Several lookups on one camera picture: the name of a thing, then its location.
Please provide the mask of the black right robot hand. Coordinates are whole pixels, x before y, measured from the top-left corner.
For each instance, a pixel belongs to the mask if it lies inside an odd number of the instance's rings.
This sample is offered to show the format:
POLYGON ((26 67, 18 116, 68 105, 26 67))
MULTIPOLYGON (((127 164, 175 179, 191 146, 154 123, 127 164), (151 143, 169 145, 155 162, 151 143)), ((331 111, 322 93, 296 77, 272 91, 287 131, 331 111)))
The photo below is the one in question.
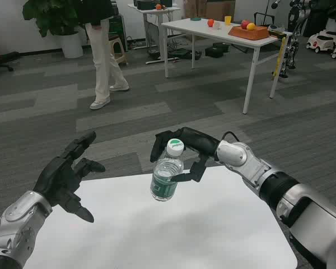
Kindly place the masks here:
POLYGON ((155 135, 156 140, 151 151, 150 162, 154 163, 161 156, 172 138, 181 140, 185 148, 191 149, 199 154, 199 161, 193 162, 189 173, 176 175, 172 178, 173 182, 200 182, 205 170, 206 162, 209 158, 218 161, 216 154, 220 141, 208 134, 202 133, 189 127, 183 127, 175 132, 164 131, 155 135))

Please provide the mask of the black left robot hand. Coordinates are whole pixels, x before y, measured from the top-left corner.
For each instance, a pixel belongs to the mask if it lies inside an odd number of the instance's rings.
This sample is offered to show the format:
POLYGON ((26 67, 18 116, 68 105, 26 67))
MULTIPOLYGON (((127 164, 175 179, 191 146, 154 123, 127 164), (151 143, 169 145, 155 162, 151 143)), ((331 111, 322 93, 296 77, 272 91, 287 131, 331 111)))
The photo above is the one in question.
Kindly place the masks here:
POLYGON ((90 173, 103 173, 105 167, 93 160, 82 158, 75 160, 90 147, 96 139, 96 132, 89 131, 73 140, 65 147, 61 155, 54 157, 40 173, 33 191, 41 194, 52 207, 60 205, 66 212, 93 223, 92 213, 81 205, 81 199, 75 194, 81 181, 90 173))

